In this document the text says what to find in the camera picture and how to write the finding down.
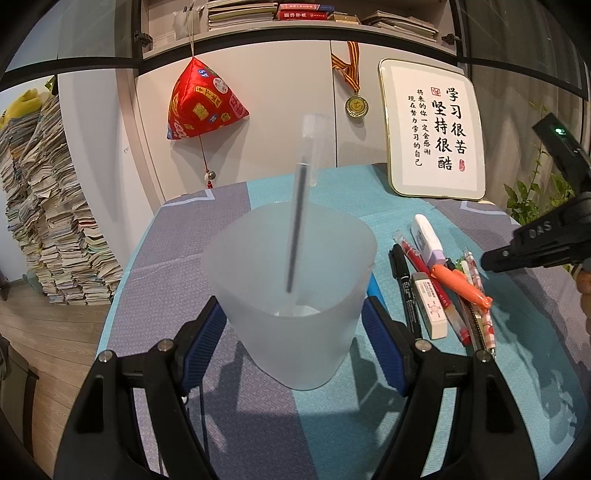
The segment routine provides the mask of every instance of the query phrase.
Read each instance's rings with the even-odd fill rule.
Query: metal screw
[[[483,364],[485,364],[492,360],[492,355],[486,350],[478,350],[476,352],[476,358],[480,360]]]
[[[103,350],[99,353],[99,362],[107,363],[113,358],[113,352],[111,350]]]
[[[174,342],[170,338],[158,342],[158,350],[161,352],[168,352],[172,347],[174,347]]]
[[[426,340],[420,339],[414,342],[414,347],[422,352],[428,352],[431,349],[432,345],[431,342],[427,342]]]

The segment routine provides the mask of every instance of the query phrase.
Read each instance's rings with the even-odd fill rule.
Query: blue tablecloth
[[[293,176],[250,181],[185,195],[161,207],[130,264],[109,313],[99,350],[146,351],[193,320],[211,295],[200,269],[209,239],[250,209],[289,200]],[[311,199],[362,219],[378,240],[374,274],[395,320],[404,314],[387,252],[392,236],[426,215],[451,258],[468,247],[506,245],[515,222],[494,205],[399,197],[383,168],[345,167],[320,173]],[[525,419],[544,476],[560,460],[589,413],[591,347],[574,282],[561,267],[485,274],[495,299],[497,363]],[[442,351],[465,353],[449,329]],[[323,387],[291,391],[262,373],[228,325],[204,379],[206,435],[222,480],[370,478],[389,441],[404,399],[387,386],[361,325],[343,364]],[[145,398],[136,395],[148,460],[157,445]],[[441,466],[452,421],[454,392],[446,391],[424,473]],[[198,395],[191,421],[202,439]]]

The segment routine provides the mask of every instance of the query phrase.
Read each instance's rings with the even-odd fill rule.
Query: patterned pen
[[[474,286],[484,293],[482,279],[480,277],[480,273],[478,272],[478,266],[476,265],[474,255],[472,255],[472,252],[464,250],[464,258],[468,263],[470,276],[474,282]],[[491,311],[489,310],[486,313],[480,311],[480,314],[482,315],[482,323],[484,327],[482,336],[484,339],[485,348],[493,357],[496,357],[495,327],[492,323]]]

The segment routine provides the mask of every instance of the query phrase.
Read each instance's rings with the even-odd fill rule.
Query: black marker
[[[392,267],[392,276],[398,280],[398,286],[400,286],[404,316],[406,317],[408,328],[413,334],[413,337],[416,339],[423,338],[421,323],[418,319],[417,303],[414,300],[410,273],[402,247],[395,244],[392,250],[390,250],[388,257],[390,258],[390,266]]]

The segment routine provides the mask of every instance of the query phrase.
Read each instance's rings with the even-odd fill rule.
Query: bookshelf
[[[452,33],[454,34],[452,9],[449,0],[331,0],[324,3],[334,5],[337,11],[346,12],[350,15],[357,15],[360,19],[371,15],[377,10],[390,12],[402,16],[414,16],[420,20],[428,21],[435,25],[439,30],[437,43],[422,41],[411,35],[392,33],[380,28],[369,27],[365,25],[347,25],[335,22],[324,21],[290,21],[290,22],[258,22],[255,24],[245,24],[238,27],[228,27],[213,32],[208,31],[207,7],[201,17],[196,20],[195,40],[204,40],[205,38],[215,38],[220,35],[235,33],[238,31],[247,31],[259,28],[281,28],[281,27],[326,27],[349,28],[357,30],[366,30],[378,32],[386,36],[404,38],[406,40],[424,43],[433,48],[438,48],[447,53],[456,54],[456,46],[449,45],[441,37]],[[144,51],[144,58],[154,57],[160,53],[180,47],[189,43],[188,38],[176,40],[173,29],[174,12],[182,11],[186,5],[190,5],[190,0],[142,0],[142,31],[149,34],[154,39],[154,44],[150,50]],[[194,8],[206,5],[206,0],[196,0]]]

